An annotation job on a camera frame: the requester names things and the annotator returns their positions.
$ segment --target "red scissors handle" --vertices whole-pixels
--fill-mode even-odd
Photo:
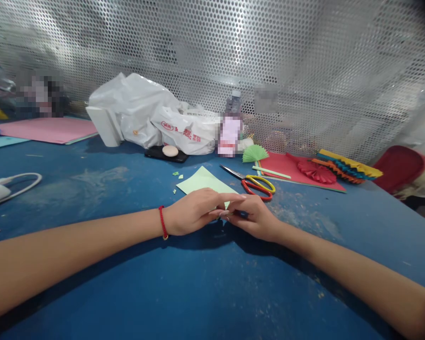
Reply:
[[[260,196],[260,198],[261,198],[261,200],[262,200],[263,202],[269,202],[270,200],[272,200],[272,194],[271,194],[269,191],[267,191],[267,190],[263,189],[262,187],[259,187],[259,186],[255,185],[255,184],[253,184],[252,182],[250,182],[250,181],[248,181],[248,180],[245,180],[245,179],[243,179],[243,180],[241,181],[241,184],[242,184],[242,186],[244,187],[244,189],[245,189],[245,190],[246,190],[249,194],[251,194],[251,195],[256,195],[256,193],[254,193],[252,190],[250,190],[250,189],[249,189],[249,187],[252,187],[253,189],[257,189],[257,190],[261,191],[261,192],[262,192],[262,193],[264,193],[264,194],[267,194],[267,195],[268,195],[268,197]]]

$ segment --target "black phone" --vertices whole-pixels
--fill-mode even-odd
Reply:
[[[148,150],[145,151],[145,157],[161,159],[163,161],[176,162],[176,163],[184,163],[189,155],[186,155],[181,150],[178,150],[178,154],[175,157],[168,157],[164,155],[162,152],[162,148],[164,146],[152,146]]]

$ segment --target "red string bracelet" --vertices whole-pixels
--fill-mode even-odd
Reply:
[[[167,239],[169,238],[169,235],[167,233],[167,229],[165,229],[165,223],[164,223],[164,217],[162,216],[162,209],[164,208],[163,205],[161,205],[159,207],[159,214],[161,215],[161,223],[162,223],[162,230],[164,231],[164,241],[167,241]]]

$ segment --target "scissor blade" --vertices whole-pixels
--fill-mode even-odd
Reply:
[[[223,166],[222,164],[221,164],[221,167],[222,167],[222,169],[228,171],[230,174],[232,174],[233,176],[235,176],[235,177],[237,177],[239,179],[244,179],[245,178],[245,176],[241,175],[239,172],[233,171],[232,169],[227,168],[227,167]]]

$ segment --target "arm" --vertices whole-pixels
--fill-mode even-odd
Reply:
[[[185,235],[213,221],[237,194],[197,190],[164,208],[167,232]],[[70,224],[0,242],[0,315],[80,270],[163,235],[153,209]]]
[[[228,209],[249,213],[245,220],[223,212],[234,225],[298,253],[363,300],[406,338],[425,339],[424,287],[365,256],[280,222],[258,196],[233,202]]]

